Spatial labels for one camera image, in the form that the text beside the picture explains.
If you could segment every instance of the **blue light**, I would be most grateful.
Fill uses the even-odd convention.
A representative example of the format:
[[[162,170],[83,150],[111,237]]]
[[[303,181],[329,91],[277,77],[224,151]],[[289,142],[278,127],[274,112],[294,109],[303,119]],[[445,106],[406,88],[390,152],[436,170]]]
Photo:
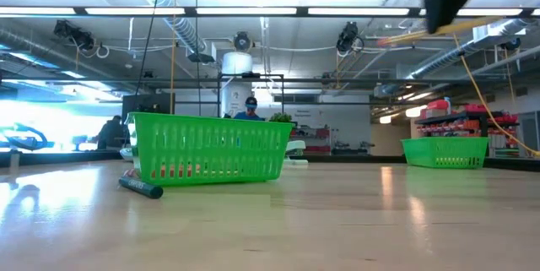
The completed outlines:
[[[12,56],[14,56],[14,57],[17,57],[17,58],[19,58],[19,59],[23,59],[23,60],[26,60],[26,61],[35,63],[35,64],[41,65],[41,66],[43,66],[43,67],[46,67],[46,68],[60,68],[60,67],[57,66],[57,65],[54,65],[54,64],[49,63],[49,62],[47,62],[47,61],[41,61],[41,60],[38,60],[36,57],[30,56],[30,55],[26,55],[26,54],[24,54],[24,53],[20,53],[20,52],[10,52],[9,54],[12,55]]]

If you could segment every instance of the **person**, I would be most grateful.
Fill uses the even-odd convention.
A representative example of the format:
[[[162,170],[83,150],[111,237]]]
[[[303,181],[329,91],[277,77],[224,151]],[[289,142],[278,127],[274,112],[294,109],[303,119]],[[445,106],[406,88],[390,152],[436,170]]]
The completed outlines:
[[[101,128],[98,134],[98,149],[121,148],[124,128],[121,125],[122,118],[118,115],[112,117]]]
[[[236,114],[235,119],[241,119],[241,120],[255,120],[255,121],[264,121],[263,118],[260,118],[255,113],[255,110],[257,108],[257,99],[255,97],[248,97],[246,99],[246,111],[241,111],[238,114]]]

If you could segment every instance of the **black cable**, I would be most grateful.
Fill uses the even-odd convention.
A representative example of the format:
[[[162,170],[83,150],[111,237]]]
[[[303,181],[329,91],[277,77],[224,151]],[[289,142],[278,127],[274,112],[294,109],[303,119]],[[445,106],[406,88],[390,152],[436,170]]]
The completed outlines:
[[[198,6],[199,0],[195,0],[195,8]],[[199,37],[199,18],[195,17],[195,37]],[[199,90],[199,116],[201,116],[202,113],[202,107],[201,107],[201,76],[200,76],[200,67],[199,63],[201,62],[201,58],[199,57],[199,45],[195,45],[195,52],[197,53],[197,87]]]
[[[360,50],[363,51],[365,47],[364,39],[362,39],[359,35],[356,36],[358,40],[360,40],[360,43],[362,43],[362,46],[360,47]]]
[[[35,56],[35,59],[31,62],[29,62],[28,64],[26,64],[23,68],[21,68],[20,70],[18,70],[17,72],[15,72],[14,74],[20,74],[22,71],[24,71],[26,68],[29,68],[31,65],[34,65],[36,64],[36,62],[38,62],[41,58],[45,57],[46,55],[49,54],[50,51],[52,51],[52,49],[54,49],[57,45],[58,45],[59,41],[57,41],[53,46],[49,47],[49,49],[47,49],[46,51],[44,51],[41,55],[39,56]]]
[[[137,81],[137,88],[135,89],[135,99],[133,99],[133,107],[132,110],[137,106],[137,97],[138,97],[138,90],[141,87],[141,82],[143,81],[143,72],[144,72],[144,64],[146,63],[146,55],[148,53],[149,43],[150,43],[150,36],[152,35],[152,28],[154,26],[154,18],[155,18],[155,9],[158,7],[158,0],[154,0],[154,11],[152,13],[152,18],[150,19],[150,27],[148,28],[148,37],[146,38],[146,44],[144,45],[144,54],[143,54],[143,62],[141,63],[141,71],[138,75],[138,81]]]

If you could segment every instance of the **ventilation duct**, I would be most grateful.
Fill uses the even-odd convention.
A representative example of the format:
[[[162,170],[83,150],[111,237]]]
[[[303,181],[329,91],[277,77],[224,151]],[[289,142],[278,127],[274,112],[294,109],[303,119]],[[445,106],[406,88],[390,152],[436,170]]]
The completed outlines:
[[[175,0],[158,0],[159,7],[174,7]],[[213,44],[207,46],[202,38],[197,36],[197,30],[189,19],[167,17],[163,20],[175,31],[176,36],[186,46],[190,54],[187,56],[192,62],[215,62],[216,49]]]
[[[28,28],[11,19],[3,19],[0,24],[0,44],[17,52],[29,53],[34,57],[46,58],[62,69],[75,67],[75,55],[72,51],[60,44],[54,44],[40,35],[31,34]],[[113,75],[104,73],[101,69],[85,61],[78,62],[81,69],[97,73],[103,77],[114,78]],[[134,89],[131,84],[124,84],[127,89]]]
[[[485,48],[506,43],[516,38],[517,33],[524,30],[527,26],[535,24],[535,19],[512,19],[502,24],[491,24],[481,26],[474,30],[473,40],[462,44],[458,48],[445,51],[441,56],[430,61],[421,67],[413,70],[405,79],[421,79],[426,75],[442,68],[449,67],[455,62],[461,60],[461,55],[468,57],[472,54],[482,51]],[[378,97],[394,95],[399,89],[399,85],[385,84],[377,87],[375,93]]]

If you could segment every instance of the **yellow cable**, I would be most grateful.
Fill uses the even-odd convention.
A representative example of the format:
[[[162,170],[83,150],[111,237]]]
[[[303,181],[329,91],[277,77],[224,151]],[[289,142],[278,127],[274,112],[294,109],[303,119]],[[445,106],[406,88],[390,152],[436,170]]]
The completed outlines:
[[[508,59],[508,51],[505,49],[505,60]],[[512,77],[510,76],[510,64],[506,64],[506,73],[508,74],[508,83],[510,83],[510,95],[512,96],[512,111],[516,112],[516,97],[514,96],[514,86],[512,86]]]
[[[173,14],[172,15],[172,19],[173,21],[176,20],[176,14]],[[174,94],[174,90],[175,90],[175,57],[176,57],[176,54],[175,54],[175,48],[176,48],[176,33],[175,33],[175,29],[173,27],[171,27],[172,29],[172,55],[170,57],[170,114],[173,115],[173,110],[175,109],[175,94]]]
[[[456,43],[456,46],[459,48],[459,41],[457,40],[456,34],[454,34],[454,42]],[[521,142],[518,138],[514,137],[511,133],[506,132],[496,121],[493,117],[493,114],[491,113],[491,110],[488,107],[488,104],[482,97],[482,93],[480,92],[480,88],[478,87],[478,84],[474,80],[473,74],[471,73],[471,70],[469,69],[469,66],[467,64],[467,61],[465,60],[464,56],[461,56],[463,66],[465,66],[465,69],[467,70],[467,74],[469,75],[469,78],[471,79],[472,85],[474,85],[474,89],[476,90],[476,93],[478,94],[478,98],[480,99],[480,102],[482,102],[483,107],[486,108],[486,111],[488,112],[489,118],[493,121],[493,124],[506,136],[508,136],[510,139],[516,141],[523,149],[526,149],[527,151],[531,152],[534,156],[540,156],[540,151],[534,150],[526,146],[523,142]]]

